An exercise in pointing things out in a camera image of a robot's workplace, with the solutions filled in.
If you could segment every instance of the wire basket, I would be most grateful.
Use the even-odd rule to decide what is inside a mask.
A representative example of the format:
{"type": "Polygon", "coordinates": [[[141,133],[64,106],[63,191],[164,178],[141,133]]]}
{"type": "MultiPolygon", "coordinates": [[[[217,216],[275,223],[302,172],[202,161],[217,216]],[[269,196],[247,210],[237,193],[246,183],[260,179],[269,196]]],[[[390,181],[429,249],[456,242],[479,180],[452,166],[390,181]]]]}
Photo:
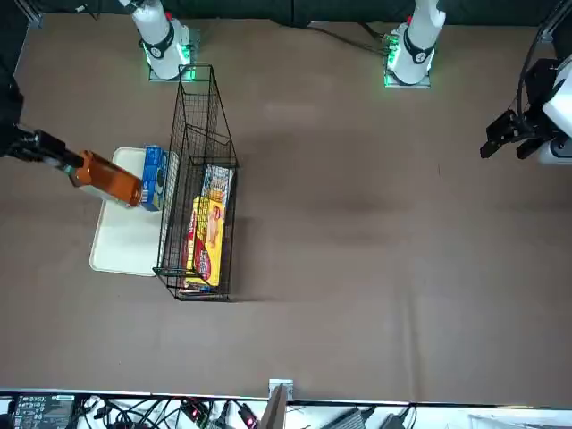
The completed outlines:
{"type": "Polygon", "coordinates": [[[185,73],[192,82],[177,91],[154,271],[176,299],[227,301],[239,164],[213,67],[185,73]]]}

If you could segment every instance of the blue box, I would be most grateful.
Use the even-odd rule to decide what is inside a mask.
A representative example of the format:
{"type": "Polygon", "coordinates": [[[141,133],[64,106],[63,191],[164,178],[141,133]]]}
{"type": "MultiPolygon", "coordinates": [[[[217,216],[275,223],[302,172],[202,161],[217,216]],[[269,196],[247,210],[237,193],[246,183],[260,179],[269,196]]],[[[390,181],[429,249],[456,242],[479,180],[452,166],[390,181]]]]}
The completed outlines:
{"type": "Polygon", "coordinates": [[[145,148],[145,163],[141,184],[141,206],[151,212],[163,210],[167,182],[167,151],[159,146],[145,148]]]}

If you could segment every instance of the white tray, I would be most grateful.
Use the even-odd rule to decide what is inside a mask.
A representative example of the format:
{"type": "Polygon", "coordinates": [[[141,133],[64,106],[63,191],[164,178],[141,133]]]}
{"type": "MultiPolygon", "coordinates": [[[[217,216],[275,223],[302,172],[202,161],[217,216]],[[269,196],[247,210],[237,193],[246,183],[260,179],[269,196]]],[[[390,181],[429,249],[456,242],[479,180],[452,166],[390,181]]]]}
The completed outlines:
{"type": "MultiPolygon", "coordinates": [[[[176,159],[173,161],[176,171],[178,162],[176,159]]],[[[145,149],[119,147],[115,150],[113,162],[141,178],[145,149]]],[[[164,205],[165,215],[170,208],[171,204],[164,205]]],[[[149,212],[143,207],[125,208],[104,201],[91,246],[91,268],[108,273],[154,276],[162,214],[149,212]]]]}

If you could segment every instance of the amber bottle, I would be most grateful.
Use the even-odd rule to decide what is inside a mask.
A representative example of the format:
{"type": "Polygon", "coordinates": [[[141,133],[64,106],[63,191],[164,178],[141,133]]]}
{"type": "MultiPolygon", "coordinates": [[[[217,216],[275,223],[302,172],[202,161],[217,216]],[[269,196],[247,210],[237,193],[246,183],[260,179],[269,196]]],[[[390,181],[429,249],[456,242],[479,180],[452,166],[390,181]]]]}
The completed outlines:
{"type": "Polygon", "coordinates": [[[103,199],[116,199],[126,206],[138,206],[141,201],[141,180],[102,156],[88,150],[80,152],[83,166],[70,174],[71,183],[103,199]]]}

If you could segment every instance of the yellow package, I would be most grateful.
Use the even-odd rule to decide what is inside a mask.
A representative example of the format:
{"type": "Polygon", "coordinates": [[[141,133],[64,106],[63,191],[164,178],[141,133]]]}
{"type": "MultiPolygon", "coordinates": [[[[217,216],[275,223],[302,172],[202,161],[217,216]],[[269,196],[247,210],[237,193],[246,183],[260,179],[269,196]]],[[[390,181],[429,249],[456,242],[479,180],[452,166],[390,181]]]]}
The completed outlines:
{"type": "Polygon", "coordinates": [[[218,286],[223,253],[223,226],[224,206],[221,202],[205,197],[193,200],[187,269],[199,273],[206,282],[199,277],[188,277],[187,285],[218,286]]]}

